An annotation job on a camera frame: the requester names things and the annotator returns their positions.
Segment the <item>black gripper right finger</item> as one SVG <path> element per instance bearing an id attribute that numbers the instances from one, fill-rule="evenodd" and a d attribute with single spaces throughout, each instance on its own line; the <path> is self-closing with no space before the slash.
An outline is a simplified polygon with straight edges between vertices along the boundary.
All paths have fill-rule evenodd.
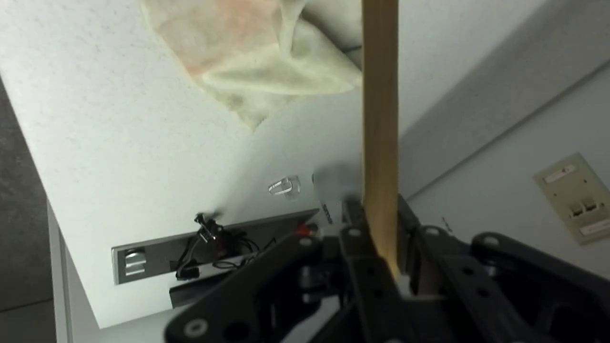
<path id="1" fill-rule="evenodd" d="M 610 343 L 610 281 L 499 232 L 461 241 L 398 198 L 398 264 L 457 343 Z"/>

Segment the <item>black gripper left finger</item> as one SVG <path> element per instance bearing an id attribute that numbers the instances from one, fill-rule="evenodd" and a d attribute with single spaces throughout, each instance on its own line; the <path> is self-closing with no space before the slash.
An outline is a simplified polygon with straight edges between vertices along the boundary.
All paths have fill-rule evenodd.
<path id="1" fill-rule="evenodd" d="M 404 302 L 375 251 L 356 194 L 343 196 L 335 236 L 289 234 L 175 314 L 163 343 L 282 343 L 327 297 L 339 308 L 312 343 L 407 340 Z"/>

